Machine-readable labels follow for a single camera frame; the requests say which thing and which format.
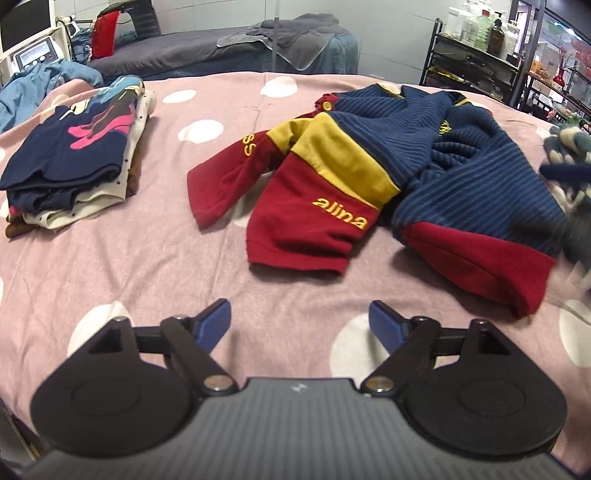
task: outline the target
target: brown garment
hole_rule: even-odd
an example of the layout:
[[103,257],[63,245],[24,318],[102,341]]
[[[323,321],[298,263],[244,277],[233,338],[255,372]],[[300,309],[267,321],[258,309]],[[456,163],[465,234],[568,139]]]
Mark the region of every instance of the brown garment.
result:
[[139,190],[139,178],[142,174],[142,162],[144,161],[144,142],[143,137],[139,138],[137,145],[135,146],[134,156],[131,158],[131,166],[129,167],[129,173],[127,176],[127,190],[125,192],[125,198],[134,196]]
[[32,232],[37,228],[39,228],[38,225],[30,225],[26,223],[25,220],[22,219],[22,217],[18,217],[13,219],[12,222],[6,226],[6,238],[12,239],[18,236],[26,235],[27,233]]

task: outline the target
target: red sleeve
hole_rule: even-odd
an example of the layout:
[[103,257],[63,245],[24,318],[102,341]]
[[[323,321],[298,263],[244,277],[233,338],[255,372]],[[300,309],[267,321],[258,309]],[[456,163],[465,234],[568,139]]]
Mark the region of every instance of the red sleeve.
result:
[[187,174],[191,211],[200,229],[216,223],[264,173],[283,160],[267,131],[250,134]]

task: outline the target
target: blue cloth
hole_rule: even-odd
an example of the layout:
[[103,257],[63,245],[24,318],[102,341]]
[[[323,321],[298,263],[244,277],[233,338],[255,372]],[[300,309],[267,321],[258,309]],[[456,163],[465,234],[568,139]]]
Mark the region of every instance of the blue cloth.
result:
[[122,164],[143,83],[123,77],[99,92],[83,112],[56,107],[10,158],[0,190],[8,203],[36,215],[71,210],[79,193],[113,182]]
[[511,228],[515,222],[557,224],[564,217],[542,179],[483,108],[458,92],[428,94],[378,85],[337,94],[329,115],[401,189],[382,212],[394,235],[419,222],[527,245],[555,257],[551,238]]
[[72,37],[72,55],[73,60],[82,65],[90,60],[92,55],[92,30],[90,28],[81,28],[80,31]]
[[29,66],[14,74],[0,91],[0,133],[29,120],[49,92],[74,79],[93,87],[103,86],[99,72],[63,59]]

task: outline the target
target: embroidered yellow lettering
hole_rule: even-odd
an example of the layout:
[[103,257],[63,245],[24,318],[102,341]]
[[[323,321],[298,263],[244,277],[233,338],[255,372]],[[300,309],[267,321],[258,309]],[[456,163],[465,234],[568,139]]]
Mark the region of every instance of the embroidered yellow lettering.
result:
[[256,143],[249,143],[248,145],[244,145],[244,154],[247,157],[250,157],[252,155],[253,150],[256,147]]
[[254,151],[254,149],[256,147],[256,143],[252,143],[252,141],[254,139],[255,139],[255,134],[247,135],[242,139],[242,143],[244,143],[244,154],[247,157],[250,157],[252,155],[252,152]]
[[444,120],[441,126],[439,127],[439,135],[445,135],[452,131],[452,126],[449,124],[447,120]]
[[350,212],[347,212],[343,205],[338,202],[330,202],[327,199],[318,199],[315,202],[312,202],[312,205],[316,205],[322,208],[325,212],[328,212],[334,217],[337,217],[339,220],[344,221],[345,223],[350,223],[351,225],[355,225],[357,228],[361,230],[365,230],[365,227],[368,224],[368,221],[364,217],[354,217],[354,215]]

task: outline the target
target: stack of folded clothes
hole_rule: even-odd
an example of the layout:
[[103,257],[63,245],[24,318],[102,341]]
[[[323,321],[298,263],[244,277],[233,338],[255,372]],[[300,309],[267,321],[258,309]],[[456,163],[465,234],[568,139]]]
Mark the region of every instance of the stack of folded clothes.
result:
[[135,147],[155,104],[140,78],[124,76],[42,118],[0,178],[6,236],[56,231],[134,195],[141,172]]

